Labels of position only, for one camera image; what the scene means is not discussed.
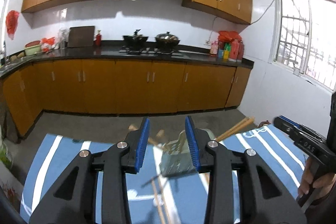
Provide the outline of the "person right hand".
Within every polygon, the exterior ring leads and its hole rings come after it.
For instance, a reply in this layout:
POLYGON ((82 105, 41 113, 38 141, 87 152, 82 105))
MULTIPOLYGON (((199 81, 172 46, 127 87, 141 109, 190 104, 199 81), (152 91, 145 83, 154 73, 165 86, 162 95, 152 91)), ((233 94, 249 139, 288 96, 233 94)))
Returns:
POLYGON ((302 197, 304 194, 308 194, 312 186, 315 189, 320 189, 319 195, 315 198, 317 200, 330 193, 335 183, 335 173, 327 173, 315 180, 310 170, 312 162, 313 160, 308 157, 302 174, 301 184, 298 188, 298 196, 302 197))

